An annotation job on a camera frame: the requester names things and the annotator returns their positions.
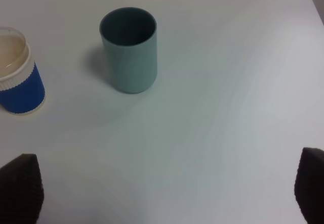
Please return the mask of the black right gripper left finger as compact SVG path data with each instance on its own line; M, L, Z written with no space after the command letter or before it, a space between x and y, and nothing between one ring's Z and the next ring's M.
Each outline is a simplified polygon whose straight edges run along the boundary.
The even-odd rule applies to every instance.
M1 223L37 223L45 194L35 154L1 167Z

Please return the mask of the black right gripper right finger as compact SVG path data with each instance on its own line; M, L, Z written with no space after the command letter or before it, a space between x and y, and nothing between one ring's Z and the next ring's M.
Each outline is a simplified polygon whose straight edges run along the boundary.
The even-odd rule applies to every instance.
M323 150L303 148L294 194L307 223L323 223Z

